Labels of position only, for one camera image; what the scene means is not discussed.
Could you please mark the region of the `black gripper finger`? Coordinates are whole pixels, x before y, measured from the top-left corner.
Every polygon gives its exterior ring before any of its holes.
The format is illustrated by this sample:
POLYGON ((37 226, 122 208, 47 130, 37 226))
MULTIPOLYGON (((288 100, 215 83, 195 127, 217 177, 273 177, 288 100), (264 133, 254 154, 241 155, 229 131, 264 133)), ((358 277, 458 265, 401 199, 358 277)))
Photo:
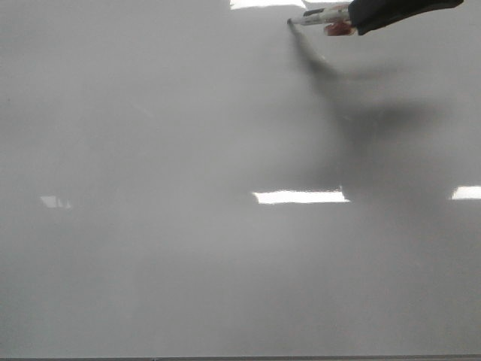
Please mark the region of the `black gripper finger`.
POLYGON ((456 8, 463 0, 355 0, 348 5, 349 19, 359 35, 430 11, 456 8))

